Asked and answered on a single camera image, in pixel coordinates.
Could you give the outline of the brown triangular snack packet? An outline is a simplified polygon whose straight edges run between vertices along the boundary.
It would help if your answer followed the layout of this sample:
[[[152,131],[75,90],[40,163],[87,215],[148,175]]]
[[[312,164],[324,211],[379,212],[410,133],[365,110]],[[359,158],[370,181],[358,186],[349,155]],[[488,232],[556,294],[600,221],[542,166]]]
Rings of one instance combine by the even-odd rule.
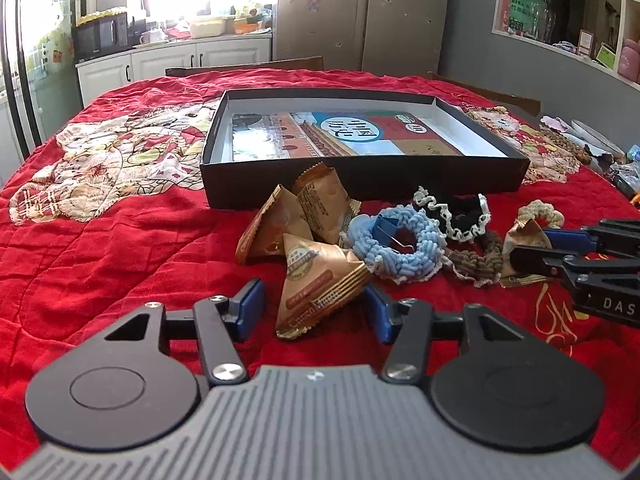
[[[351,250],[283,235],[286,275],[276,324],[281,339],[296,339],[360,295],[371,272]]]
[[[514,226],[506,232],[502,245],[501,286],[514,288],[547,281],[542,275],[521,274],[513,269],[510,263],[510,253],[518,246],[550,249],[551,242],[535,219],[516,220]]]
[[[278,184],[240,237],[235,249],[236,260],[246,263],[257,258],[283,256],[284,234],[312,239],[297,196]]]
[[[349,197],[336,170],[318,162],[297,178],[293,193],[314,235],[341,245],[341,234],[360,213],[361,203]]]

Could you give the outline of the cream scrunchie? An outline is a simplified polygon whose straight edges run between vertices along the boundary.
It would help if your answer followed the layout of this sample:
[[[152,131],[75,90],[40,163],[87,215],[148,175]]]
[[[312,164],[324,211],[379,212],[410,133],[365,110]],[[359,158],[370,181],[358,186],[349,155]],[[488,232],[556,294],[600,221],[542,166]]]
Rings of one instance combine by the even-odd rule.
[[[515,223],[518,226],[525,226],[530,220],[541,220],[548,229],[561,229],[565,223],[562,212],[542,200],[533,200],[518,210],[515,218]]]

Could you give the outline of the light blue scrunchie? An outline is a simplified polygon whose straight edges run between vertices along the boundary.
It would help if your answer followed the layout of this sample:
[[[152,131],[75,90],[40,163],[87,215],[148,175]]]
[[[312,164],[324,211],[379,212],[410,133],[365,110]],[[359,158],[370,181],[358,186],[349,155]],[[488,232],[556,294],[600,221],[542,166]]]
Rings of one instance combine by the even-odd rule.
[[[428,281],[444,263],[438,221],[411,205],[360,214],[349,222],[346,242],[373,274],[396,284]]]

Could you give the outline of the black white scrunchie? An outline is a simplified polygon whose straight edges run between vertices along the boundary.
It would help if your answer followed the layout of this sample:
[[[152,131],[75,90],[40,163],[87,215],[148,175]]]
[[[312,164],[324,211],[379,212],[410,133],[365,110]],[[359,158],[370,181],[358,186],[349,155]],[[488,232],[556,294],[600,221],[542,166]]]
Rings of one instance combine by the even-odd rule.
[[[486,233],[491,220],[483,194],[438,197],[422,186],[413,194],[413,205],[438,222],[440,232],[450,240],[466,243]]]

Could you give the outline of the brown scrunchie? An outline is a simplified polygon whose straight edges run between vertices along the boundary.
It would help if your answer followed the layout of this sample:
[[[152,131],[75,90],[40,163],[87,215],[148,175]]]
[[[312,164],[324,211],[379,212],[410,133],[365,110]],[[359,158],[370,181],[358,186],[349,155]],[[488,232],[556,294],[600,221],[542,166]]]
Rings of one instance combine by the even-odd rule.
[[[464,248],[446,248],[446,267],[461,281],[475,287],[496,284],[502,274],[503,241],[495,231],[464,243]]]

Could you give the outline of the bowl of brown nuts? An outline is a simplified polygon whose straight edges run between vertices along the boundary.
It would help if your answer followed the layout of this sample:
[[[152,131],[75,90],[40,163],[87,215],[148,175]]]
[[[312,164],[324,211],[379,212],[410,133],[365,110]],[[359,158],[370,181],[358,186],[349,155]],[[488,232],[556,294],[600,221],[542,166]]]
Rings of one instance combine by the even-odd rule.
[[[562,136],[561,133],[557,133],[545,126],[540,127],[540,133],[547,139],[549,139],[558,148],[562,148],[563,150],[572,154],[578,160],[578,162],[581,162],[585,166],[589,166],[591,164],[592,156],[575,142],[567,140],[567,138],[565,136]]]

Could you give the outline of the blue binder clip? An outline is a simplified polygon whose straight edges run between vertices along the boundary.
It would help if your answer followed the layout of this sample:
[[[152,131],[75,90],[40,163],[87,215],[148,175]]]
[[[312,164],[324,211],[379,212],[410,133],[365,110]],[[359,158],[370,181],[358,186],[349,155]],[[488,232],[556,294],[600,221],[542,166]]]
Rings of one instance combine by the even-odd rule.
[[[399,225],[399,220],[378,216],[372,226],[372,237],[383,247],[400,254],[416,251],[416,236],[408,228]]]

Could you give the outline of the white plate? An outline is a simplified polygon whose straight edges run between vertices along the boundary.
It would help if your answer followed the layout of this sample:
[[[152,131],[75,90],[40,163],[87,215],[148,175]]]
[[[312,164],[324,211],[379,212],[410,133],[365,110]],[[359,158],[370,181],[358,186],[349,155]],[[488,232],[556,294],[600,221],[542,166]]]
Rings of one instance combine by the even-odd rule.
[[[601,150],[611,153],[614,156],[625,156],[625,152],[621,148],[619,148],[613,141],[608,140],[608,138],[602,133],[597,132],[597,130],[594,130],[583,122],[580,122],[579,120],[573,120],[570,125],[577,133],[578,138],[581,138],[587,143],[597,146]]]

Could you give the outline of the wooden chair back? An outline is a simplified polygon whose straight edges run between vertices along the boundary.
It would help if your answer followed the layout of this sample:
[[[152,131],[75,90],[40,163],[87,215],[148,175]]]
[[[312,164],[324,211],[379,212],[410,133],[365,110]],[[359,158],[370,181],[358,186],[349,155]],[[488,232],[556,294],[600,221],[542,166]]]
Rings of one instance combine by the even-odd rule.
[[[324,59],[321,55],[308,58],[291,58],[263,63],[243,65],[226,65],[215,67],[175,67],[165,70],[166,77],[187,77],[210,72],[228,72],[229,70],[258,70],[271,68],[272,70],[324,70]]]
[[[470,90],[479,96],[484,96],[484,98],[491,100],[491,102],[495,102],[500,105],[504,105],[509,110],[520,110],[526,115],[537,118],[541,112],[541,102],[523,98],[522,96],[514,96],[514,94],[509,93],[500,93],[494,90],[484,89],[480,87],[474,87],[472,84],[465,84],[464,82],[455,81],[452,79],[448,79],[438,73],[428,72],[426,74],[426,78],[429,80],[439,80],[448,82],[448,84],[454,84],[455,86],[465,88],[466,90]]]

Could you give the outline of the red patterned quilt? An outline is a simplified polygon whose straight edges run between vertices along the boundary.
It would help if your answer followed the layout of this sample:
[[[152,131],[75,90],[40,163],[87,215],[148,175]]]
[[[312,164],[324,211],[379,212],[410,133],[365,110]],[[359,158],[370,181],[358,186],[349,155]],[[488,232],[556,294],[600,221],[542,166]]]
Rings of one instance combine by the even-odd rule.
[[[432,94],[459,106],[491,100],[461,84],[422,77],[373,76],[344,70],[234,70],[186,78],[160,77],[107,92],[72,119],[103,122],[157,106],[201,104],[231,88],[361,88]],[[28,382],[38,370],[148,300],[183,309],[213,294],[233,294],[259,276],[268,297],[260,325],[240,355],[253,374],[271,365],[369,364],[388,355],[358,306],[344,308],[291,343],[274,333],[284,280],[277,258],[239,266],[235,246],[253,211],[213,210],[203,190],[170,181],[160,194],[128,194],[108,208],[96,192],[107,184],[111,141],[89,141],[99,157],[72,185],[46,191],[57,162],[70,162],[55,138],[37,148],[1,189],[1,467],[15,468],[38,448],[24,409]],[[639,211],[595,172],[580,167],[565,181],[529,181],[516,193],[488,196],[491,229],[501,236],[521,206],[542,200],[564,214],[565,229],[601,219],[637,219]],[[475,288],[448,272],[426,283],[385,284],[395,298],[420,297],[437,310],[479,302],[588,365],[605,385],[605,410],[593,447],[614,467],[639,457],[639,330],[574,312],[558,281],[524,287]]]

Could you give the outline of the pink bottle on shelf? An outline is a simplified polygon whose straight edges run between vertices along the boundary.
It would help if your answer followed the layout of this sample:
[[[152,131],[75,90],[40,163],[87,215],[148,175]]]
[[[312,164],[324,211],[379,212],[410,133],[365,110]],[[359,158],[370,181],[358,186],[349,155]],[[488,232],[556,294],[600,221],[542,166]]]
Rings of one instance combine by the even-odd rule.
[[[617,73],[629,80],[637,81],[640,70],[640,46],[638,41],[626,38],[620,51]]]

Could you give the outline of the black shallow box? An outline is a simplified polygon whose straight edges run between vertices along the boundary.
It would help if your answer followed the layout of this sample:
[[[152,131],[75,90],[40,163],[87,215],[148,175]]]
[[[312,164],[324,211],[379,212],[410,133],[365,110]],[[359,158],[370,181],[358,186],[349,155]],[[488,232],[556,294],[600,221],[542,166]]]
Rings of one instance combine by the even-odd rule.
[[[356,200],[516,191],[528,158],[436,96],[332,88],[224,92],[200,168],[209,206],[254,209],[323,162]]]

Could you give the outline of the white kitchen cabinet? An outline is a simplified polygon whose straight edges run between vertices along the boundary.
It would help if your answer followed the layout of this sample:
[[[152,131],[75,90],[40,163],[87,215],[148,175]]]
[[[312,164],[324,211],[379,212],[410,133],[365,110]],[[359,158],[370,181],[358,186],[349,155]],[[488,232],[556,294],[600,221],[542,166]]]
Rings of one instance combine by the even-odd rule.
[[[158,42],[76,65],[82,105],[130,82],[165,75],[168,68],[237,66],[271,60],[271,32]]]

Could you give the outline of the black microwave oven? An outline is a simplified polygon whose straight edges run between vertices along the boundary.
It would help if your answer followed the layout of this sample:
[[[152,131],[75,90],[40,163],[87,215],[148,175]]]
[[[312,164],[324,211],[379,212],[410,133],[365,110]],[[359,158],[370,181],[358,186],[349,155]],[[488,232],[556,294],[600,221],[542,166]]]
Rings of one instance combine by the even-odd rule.
[[[77,63],[126,51],[130,48],[127,12],[90,18],[72,31]]]

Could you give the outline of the white wall shelf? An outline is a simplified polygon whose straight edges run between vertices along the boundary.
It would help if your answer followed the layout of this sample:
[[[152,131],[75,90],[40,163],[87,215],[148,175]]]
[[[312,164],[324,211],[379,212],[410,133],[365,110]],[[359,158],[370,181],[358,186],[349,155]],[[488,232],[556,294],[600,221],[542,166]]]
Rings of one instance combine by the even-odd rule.
[[[582,62],[627,86],[617,73],[626,38],[639,42],[639,0],[544,0],[536,36],[508,32],[509,0],[496,0],[491,32]]]

